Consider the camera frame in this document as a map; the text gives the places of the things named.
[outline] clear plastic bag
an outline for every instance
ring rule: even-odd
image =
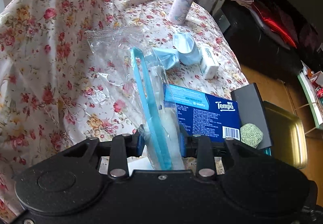
[[[140,27],[87,31],[96,70],[110,96],[144,136],[154,169],[184,169],[174,102],[164,105],[169,87],[160,59]]]

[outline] red cushion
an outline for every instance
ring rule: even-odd
[[[280,34],[286,44],[296,48],[296,44],[287,29],[266,6],[261,5],[257,1],[254,1],[251,6],[262,21],[269,26],[272,31]]]

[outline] green textured ball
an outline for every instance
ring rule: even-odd
[[[256,125],[251,123],[245,124],[240,128],[241,142],[253,148],[258,147],[259,143],[263,139],[263,135],[262,131]]]

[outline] floral fabric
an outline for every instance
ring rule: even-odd
[[[186,25],[167,20],[173,0],[13,0],[0,15],[0,218],[21,211],[13,178],[71,145],[135,129],[98,77],[84,31],[143,25],[151,46],[172,47],[176,31],[214,49],[220,68],[168,72],[169,82],[230,98],[247,84],[212,17],[193,3]]]

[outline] wooden floor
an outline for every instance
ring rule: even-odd
[[[297,79],[285,84],[243,65],[241,65],[241,69],[249,83],[257,84],[263,100],[299,116],[305,132],[315,126],[310,108],[306,106],[298,109],[308,102]],[[308,163],[306,168],[301,171],[308,179],[316,182],[319,189],[317,204],[323,206],[323,131],[316,129],[309,132],[306,135],[306,145]]]

